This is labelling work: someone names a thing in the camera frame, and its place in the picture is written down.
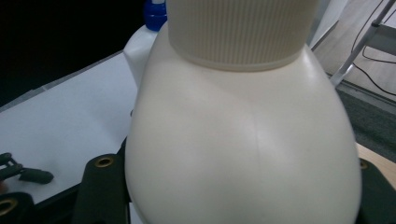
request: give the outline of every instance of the gray floor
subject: gray floor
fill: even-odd
[[[325,72],[332,75],[344,63],[350,54],[359,30],[380,2],[380,0],[348,1],[335,28],[314,50]],[[360,36],[365,33],[371,21],[376,18],[387,2],[388,0],[383,1],[368,24],[364,26]],[[395,9],[396,4],[386,18]],[[386,22],[386,25],[396,27],[396,13]],[[365,55],[379,60],[396,62],[396,56],[377,49],[367,48]],[[374,62],[363,58],[361,55],[355,60],[355,63],[365,70],[382,89],[396,94],[396,64]],[[392,101],[396,101],[396,96],[381,91],[366,75],[356,68],[351,69],[345,80],[368,91],[387,97]]]

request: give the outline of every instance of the black clamp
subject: black clamp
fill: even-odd
[[[22,164],[12,159],[11,153],[0,155],[0,166],[6,168],[0,169],[0,181],[10,178],[14,175],[21,175],[20,180],[34,182],[37,184],[48,184],[53,179],[53,174],[47,171],[24,168]]]

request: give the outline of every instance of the black metal bracket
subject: black metal bracket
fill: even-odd
[[[72,224],[129,223],[123,158],[106,154],[90,160],[78,189]]]
[[[25,168],[22,164],[12,159],[11,153],[0,155],[0,166],[6,166],[0,170],[0,181],[14,175],[21,175],[20,180],[35,182],[37,184],[48,184],[53,179],[53,174],[47,171]]]
[[[396,190],[376,168],[361,159],[361,209],[356,224],[396,223]]]

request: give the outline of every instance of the white plastic container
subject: white plastic container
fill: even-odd
[[[275,27],[289,24],[299,15],[282,17],[279,13],[285,11],[278,10],[302,8],[301,17],[306,13],[313,17],[315,12],[316,1],[298,1],[298,8],[292,2],[167,1],[168,24],[161,29],[148,59],[125,154],[127,187],[144,222],[355,222],[361,173],[352,129],[304,39],[289,43],[300,47],[285,49],[274,61],[263,57],[251,61],[254,63],[244,59],[254,58],[251,54],[257,50],[267,50],[264,55],[271,56],[272,49],[236,46],[234,50],[240,54],[227,61],[232,54],[224,50],[232,49],[210,48],[214,41],[238,43],[227,37],[239,34],[245,25],[232,29],[235,25],[229,23],[239,17],[235,15],[239,10],[255,21],[247,24],[260,26],[263,22],[264,27],[272,27],[278,34],[272,41],[282,39],[287,30],[282,35]],[[179,7],[193,10],[196,18],[180,22]],[[191,34],[194,29],[205,29],[199,21],[208,18],[208,8],[224,13],[206,24],[214,25],[213,31],[222,28],[225,34],[214,37],[208,32],[200,38],[209,42],[199,43]],[[254,19],[265,9],[273,11],[276,20]],[[296,30],[305,32],[310,25],[307,18],[297,22],[301,27]],[[184,26],[191,27],[191,34],[185,28],[175,41],[172,31]],[[237,38],[254,38],[260,31],[266,32],[251,29]],[[203,52],[200,48],[188,50],[189,43],[209,47],[201,54],[197,53]],[[282,61],[290,56],[293,59]]]
[[[137,88],[140,85],[152,44],[167,19],[165,0],[147,0],[143,12],[145,25],[131,36],[123,49]]]
[[[146,62],[149,58],[149,52],[157,34],[158,32],[152,31],[144,25],[131,36],[123,49],[123,54],[134,76],[134,82],[137,88],[140,86]]]

